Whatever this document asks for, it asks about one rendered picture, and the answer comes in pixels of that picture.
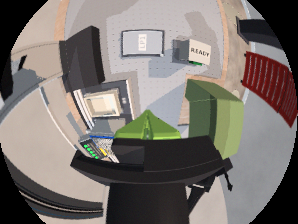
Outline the white ready panel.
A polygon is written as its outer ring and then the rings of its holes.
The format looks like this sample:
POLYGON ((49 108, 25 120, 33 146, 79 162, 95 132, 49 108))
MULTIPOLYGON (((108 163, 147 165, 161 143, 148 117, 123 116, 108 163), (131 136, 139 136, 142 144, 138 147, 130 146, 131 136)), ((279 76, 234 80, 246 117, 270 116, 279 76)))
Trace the white ready panel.
POLYGON ((211 46, 202 42, 192 39, 182 42, 181 40, 173 39, 172 63, 180 63, 192 66, 202 66, 202 64, 209 65, 210 53, 211 46))

